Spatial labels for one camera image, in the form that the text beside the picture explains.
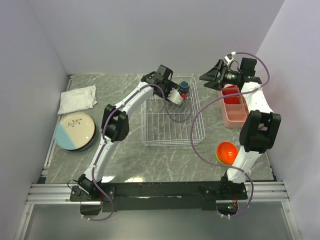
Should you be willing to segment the cream and blue plate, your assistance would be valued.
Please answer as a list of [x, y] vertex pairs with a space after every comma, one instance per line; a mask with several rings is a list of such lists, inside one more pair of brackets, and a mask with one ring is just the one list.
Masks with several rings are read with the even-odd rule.
[[94, 120], [83, 112], [65, 116], [55, 127], [56, 144], [69, 152], [84, 150], [93, 142], [96, 136]]

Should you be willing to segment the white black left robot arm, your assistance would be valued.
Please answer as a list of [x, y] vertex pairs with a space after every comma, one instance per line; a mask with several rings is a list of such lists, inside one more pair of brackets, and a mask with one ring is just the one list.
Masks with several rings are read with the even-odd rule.
[[153, 95], [176, 105], [183, 101], [172, 76], [173, 71], [161, 64], [157, 71], [144, 75], [123, 100], [104, 108], [98, 148], [89, 167], [77, 181], [80, 192], [88, 201], [94, 201], [101, 195], [99, 183], [106, 165], [117, 145], [129, 134], [129, 116]]

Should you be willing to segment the dark blue mug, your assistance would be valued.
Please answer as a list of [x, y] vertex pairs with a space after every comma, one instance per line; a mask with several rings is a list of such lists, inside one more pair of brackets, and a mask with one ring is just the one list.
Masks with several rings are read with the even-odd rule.
[[181, 81], [178, 86], [178, 92], [181, 96], [187, 96], [190, 91], [190, 85], [186, 81]]

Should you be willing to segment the white wire dish rack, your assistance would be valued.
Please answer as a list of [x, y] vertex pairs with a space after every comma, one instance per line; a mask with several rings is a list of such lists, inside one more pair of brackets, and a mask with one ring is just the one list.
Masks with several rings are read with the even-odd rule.
[[189, 96], [180, 105], [164, 102], [157, 95], [148, 98], [141, 106], [141, 140], [147, 147], [190, 145], [200, 143], [206, 136], [196, 79], [193, 76], [174, 77], [177, 84], [189, 84]]

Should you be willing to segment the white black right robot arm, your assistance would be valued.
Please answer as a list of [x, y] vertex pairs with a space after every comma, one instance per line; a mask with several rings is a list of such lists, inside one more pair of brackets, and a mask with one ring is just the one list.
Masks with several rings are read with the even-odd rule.
[[254, 58], [242, 58], [239, 70], [231, 70], [233, 57], [227, 55], [200, 76], [204, 86], [220, 91], [227, 84], [239, 87], [236, 96], [243, 96], [248, 116], [239, 134], [240, 149], [234, 163], [221, 178], [213, 192], [224, 199], [245, 193], [244, 183], [256, 160], [273, 147], [281, 124], [281, 116], [268, 105], [261, 79], [255, 75], [258, 62]]

